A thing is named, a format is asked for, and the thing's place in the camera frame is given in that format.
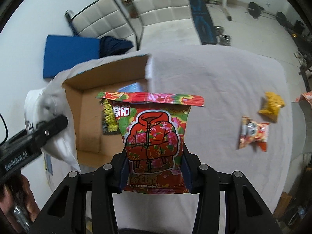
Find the left hand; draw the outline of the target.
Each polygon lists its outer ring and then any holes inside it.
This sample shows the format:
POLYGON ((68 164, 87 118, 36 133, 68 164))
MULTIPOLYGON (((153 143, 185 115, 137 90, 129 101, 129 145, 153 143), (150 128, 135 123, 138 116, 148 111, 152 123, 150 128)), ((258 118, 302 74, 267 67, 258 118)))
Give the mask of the left hand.
POLYGON ((40 209, 34 199, 29 180, 23 175, 18 175, 17 191, 11 186, 1 184, 1 210, 10 226, 17 232, 22 233, 24 229, 17 221, 13 210, 15 206, 21 206, 27 215, 29 222, 33 223, 40 213, 40 209))

